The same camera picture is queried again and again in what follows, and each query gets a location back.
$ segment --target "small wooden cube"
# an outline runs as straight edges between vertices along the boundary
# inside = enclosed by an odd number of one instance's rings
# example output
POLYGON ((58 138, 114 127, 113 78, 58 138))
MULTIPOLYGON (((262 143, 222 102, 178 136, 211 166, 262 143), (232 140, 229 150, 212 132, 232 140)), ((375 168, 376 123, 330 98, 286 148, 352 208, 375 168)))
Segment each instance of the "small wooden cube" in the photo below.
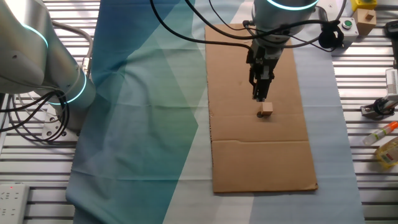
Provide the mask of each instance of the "small wooden cube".
POLYGON ((360 35, 368 35, 376 26, 375 10, 357 9, 353 18, 360 35))
POLYGON ((270 116, 274 112, 274 108, 272 107, 272 103, 270 102, 262 102, 261 103, 261 115, 270 116))

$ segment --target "power strip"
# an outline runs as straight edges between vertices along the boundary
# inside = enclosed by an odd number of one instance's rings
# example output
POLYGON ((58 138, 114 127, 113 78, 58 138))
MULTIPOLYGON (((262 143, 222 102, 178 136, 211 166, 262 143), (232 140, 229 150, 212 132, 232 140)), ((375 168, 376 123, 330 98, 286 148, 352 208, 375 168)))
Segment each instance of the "power strip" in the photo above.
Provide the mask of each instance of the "power strip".
POLYGON ((22 224, 29 187, 24 184, 0 185, 0 223, 22 224))

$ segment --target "metal grating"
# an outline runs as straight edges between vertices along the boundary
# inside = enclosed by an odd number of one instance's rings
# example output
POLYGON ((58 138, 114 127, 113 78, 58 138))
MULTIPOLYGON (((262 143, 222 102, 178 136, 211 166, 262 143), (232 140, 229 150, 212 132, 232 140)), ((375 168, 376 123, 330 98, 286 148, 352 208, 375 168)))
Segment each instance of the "metal grating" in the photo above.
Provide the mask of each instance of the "metal grating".
MULTIPOLYGON (((386 95, 385 70, 392 67, 391 42, 383 37, 386 22, 398 19, 396 0, 378 0, 377 27, 369 36, 354 43, 346 52, 333 56, 336 80, 347 123, 354 168, 367 224, 398 223, 398 167, 379 170, 373 156, 376 146, 363 147, 358 141, 374 129, 398 120, 398 114, 380 122, 361 117, 359 107, 386 95)), ((79 27, 94 36, 99 0, 46 0, 56 21, 79 27)), ((56 29, 61 41, 81 63, 87 52, 85 39, 56 29)), ((28 127, 38 135, 42 124, 32 121, 28 127)), ((395 130, 378 144, 398 136, 395 130)), ((15 131, 0 136, 0 184, 24 182, 31 186, 25 224, 72 224, 74 208, 65 200, 65 189, 75 152, 68 147, 39 146, 28 142, 15 131)))

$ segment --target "cardboard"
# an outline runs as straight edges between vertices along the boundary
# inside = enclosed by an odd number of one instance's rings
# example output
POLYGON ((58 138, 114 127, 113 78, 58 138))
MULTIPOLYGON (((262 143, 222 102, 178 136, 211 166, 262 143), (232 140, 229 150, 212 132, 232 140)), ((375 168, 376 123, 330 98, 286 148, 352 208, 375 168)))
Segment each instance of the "cardboard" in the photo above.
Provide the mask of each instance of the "cardboard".
MULTIPOLYGON (((245 30, 218 28, 249 35, 245 30)), ((206 40, 251 44, 222 36, 209 27, 205 36, 206 40)), ((316 190, 293 51, 285 49, 274 70, 267 98, 273 114, 263 118, 257 117, 261 103, 252 100, 247 53, 242 47, 206 45, 213 191, 316 190)))

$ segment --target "orange marker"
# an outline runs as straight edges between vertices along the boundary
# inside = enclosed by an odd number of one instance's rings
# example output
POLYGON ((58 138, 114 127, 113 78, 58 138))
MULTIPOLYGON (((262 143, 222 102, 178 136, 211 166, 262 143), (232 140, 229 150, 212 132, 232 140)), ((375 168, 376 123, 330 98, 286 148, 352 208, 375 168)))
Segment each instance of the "orange marker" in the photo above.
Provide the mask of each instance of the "orange marker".
POLYGON ((364 138, 362 142, 363 144, 365 144, 365 146, 370 146, 378 140, 384 138, 386 135, 390 134, 395 128, 398 128, 397 121, 393 121, 383 128, 378 129, 377 131, 364 138))

